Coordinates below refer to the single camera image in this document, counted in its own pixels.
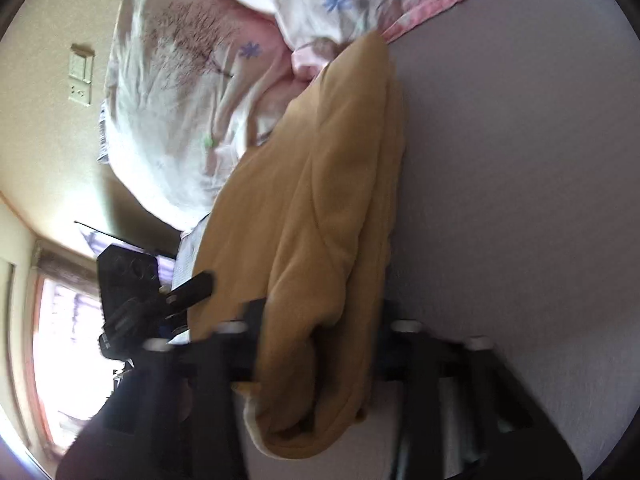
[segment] switch plate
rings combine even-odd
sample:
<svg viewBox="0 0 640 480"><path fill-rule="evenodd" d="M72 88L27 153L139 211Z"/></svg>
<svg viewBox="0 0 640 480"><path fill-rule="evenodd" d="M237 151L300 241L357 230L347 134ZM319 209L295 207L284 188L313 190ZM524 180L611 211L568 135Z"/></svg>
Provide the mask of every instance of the switch plate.
<svg viewBox="0 0 640 480"><path fill-rule="evenodd" d="M73 77L69 78L69 99L84 106L91 104L91 85Z"/></svg>
<svg viewBox="0 0 640 480"><path fill-rule="evenodd" d="M69 75L85 83L91 83L94 71L94 54L72 47L69 52Z"/></svg>

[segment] black mount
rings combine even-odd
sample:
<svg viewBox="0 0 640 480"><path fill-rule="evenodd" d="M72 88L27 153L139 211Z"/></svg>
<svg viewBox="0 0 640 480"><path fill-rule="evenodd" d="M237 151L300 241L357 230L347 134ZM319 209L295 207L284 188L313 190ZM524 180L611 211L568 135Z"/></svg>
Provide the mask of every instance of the black mount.
<svg viewBox="0 0 640 480"><path fill-rule="evenodd" d="M98 275L100 266L122 270L113 259L123 256L105 251ZM156 288L143 298L120 297L110 316L105 309L102 351L134 367L69 449L58 480L248 480L231 384L252 379L265 300L247 304L241 320L207 340L173 347L145 342L158 337L150 331L210 296L213 286L213 276L203 273L169 294ZM109 290L101 291L103 304L113 304L105 298ZM404 384L390 480L444 478L441 378L459 384L470 419L463 470L452 478L582 478L558 431L484 339L445 342L417 322L397 320L392 304L383 313L374 376ZM181 421L187 384L193 404Z"/></svg>

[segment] beige wall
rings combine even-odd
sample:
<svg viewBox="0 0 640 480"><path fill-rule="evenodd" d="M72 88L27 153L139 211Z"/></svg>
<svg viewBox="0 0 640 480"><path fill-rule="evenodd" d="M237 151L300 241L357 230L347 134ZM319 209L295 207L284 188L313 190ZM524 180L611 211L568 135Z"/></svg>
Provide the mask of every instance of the beige wall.
<svg viewBox="0 0 640 480"><path fill-rule="evenodd" d="M3 305L0 301L0 307L8 307L10 310L9 316L4 308L0 312L0 404L34 457L53 473L55 464L48 459L40 445L26 396L24 335L28 320L25 319L24 312L25 304L33 301L33 276L30 268L35 240L33 233L0 198L0 260L11 264L14 273L10 304ZM7 317L10 320L9 330L5 323ZM7 353L7 338L10 356Z"/></svg>
<svg viewBox="0 0 640 480"><path fill-rule="evenodd" d="M120 0L27 0L0 41L0 190L42 236L88 254L74 220L145 248L177 233L96 162L102 83ZM67 99L72 44L95 52L92 105Z"/></svg>

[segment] yellow fleece throw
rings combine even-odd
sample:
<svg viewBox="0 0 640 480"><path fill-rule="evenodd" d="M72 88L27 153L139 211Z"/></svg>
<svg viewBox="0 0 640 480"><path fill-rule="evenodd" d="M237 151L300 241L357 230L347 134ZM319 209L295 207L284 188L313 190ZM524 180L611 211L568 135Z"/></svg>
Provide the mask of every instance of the yellow fleece throw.
<svg viewBox="0 0 640 480"><path fill-rule="evenodd" d="M267 298L244 418L258 448L325 450L365 407L404 139L376 33L343 51L250 148L213 208L195 265L215 295L193 340Z"/></svg>

